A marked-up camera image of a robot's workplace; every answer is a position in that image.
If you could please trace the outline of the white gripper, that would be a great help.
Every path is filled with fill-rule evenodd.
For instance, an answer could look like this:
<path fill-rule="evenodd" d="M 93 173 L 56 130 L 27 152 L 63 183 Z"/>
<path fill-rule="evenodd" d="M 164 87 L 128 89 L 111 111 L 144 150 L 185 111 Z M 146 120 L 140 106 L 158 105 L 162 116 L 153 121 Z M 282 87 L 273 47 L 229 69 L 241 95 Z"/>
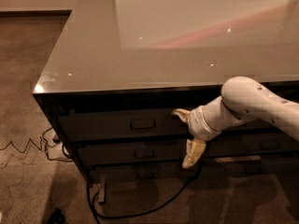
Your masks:
<path fill-rule="evenodd" d="M 204 117 L 204 107 L 202 105 L 196 107 L 191 112 L 182 108 L 172 111 L 174 116 L 178 116 L 183 122 L 188 123 L 190 134 L 196 138 L 187 140 L 186 155 L 184 157 L 182 167 L 189 169 L 193 167 L 202 157 L 206 150 L 206 142 L 218 136 L 220 132 L 212 129 L 206 122 Z"/>

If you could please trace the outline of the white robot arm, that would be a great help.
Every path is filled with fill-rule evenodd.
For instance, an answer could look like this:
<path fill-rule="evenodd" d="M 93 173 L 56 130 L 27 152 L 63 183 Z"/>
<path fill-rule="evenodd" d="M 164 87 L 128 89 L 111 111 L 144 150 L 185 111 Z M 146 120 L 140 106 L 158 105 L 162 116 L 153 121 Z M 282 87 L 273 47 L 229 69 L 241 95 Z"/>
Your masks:
<path fill-rule="evenodd" d="M 188 125 L 193 140 L 186 142 L 182 167 L 193 167 L 206 150 L 206 143 L 223 130 L 261 119 L 299 140 L 299 104 L 274 94 L 249 77 L 232 77 L 221 87 L 221 95 L 189 111 L 172 114 Z"/>

